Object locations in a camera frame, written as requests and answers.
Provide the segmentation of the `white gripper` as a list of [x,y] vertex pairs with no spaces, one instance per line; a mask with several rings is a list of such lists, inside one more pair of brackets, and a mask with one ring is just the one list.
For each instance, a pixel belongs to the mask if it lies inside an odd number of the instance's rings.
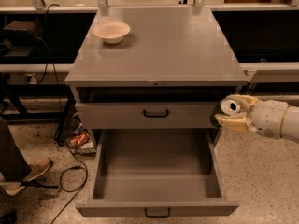
[[239,131],[250,132],[257,130],[263,137],[280,139],[281,126],[285,112],[289,108],[286,102],[267,100],[262,101],[255,96],[234,94],[229,98],[236,102],[236,111],[250,113],[250,119],[245,113],[227,116],[216,114],[215,119],[220,126]]

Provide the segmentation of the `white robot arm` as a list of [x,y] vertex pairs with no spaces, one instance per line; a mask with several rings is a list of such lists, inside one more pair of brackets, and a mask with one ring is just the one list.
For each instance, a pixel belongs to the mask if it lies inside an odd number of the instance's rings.
[[275,140],[299,142],[299,107],[250,95],[229,95],[218,105],[214,119],[221,127],[255,132]]

